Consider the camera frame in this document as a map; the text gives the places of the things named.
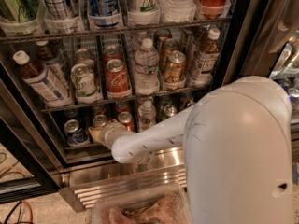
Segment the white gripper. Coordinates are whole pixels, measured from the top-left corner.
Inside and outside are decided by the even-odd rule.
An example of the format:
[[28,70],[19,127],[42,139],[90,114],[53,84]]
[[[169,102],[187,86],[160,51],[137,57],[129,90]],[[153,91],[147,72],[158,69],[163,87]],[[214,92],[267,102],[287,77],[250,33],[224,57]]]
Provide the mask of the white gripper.
[[127,128],[116,119],[109,118],[108,124],[100,130],[99,128],[89,127],[90,136],[94,143],[102,143],[108,149],[112,148],[113,143],[121,136],[131,134]]

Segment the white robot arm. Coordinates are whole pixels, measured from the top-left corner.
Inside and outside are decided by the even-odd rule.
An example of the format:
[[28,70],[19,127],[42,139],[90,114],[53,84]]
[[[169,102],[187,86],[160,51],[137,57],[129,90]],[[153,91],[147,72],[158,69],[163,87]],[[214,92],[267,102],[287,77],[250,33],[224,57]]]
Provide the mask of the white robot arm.
[[[147,163],[182,146],[187,187],[126,193],[98,202],[93,224],[294,224],[292,107],[265,77],[242,77],[141,133],[104,128],[119,163]],[[157,193],[150,208],[141,202]]]

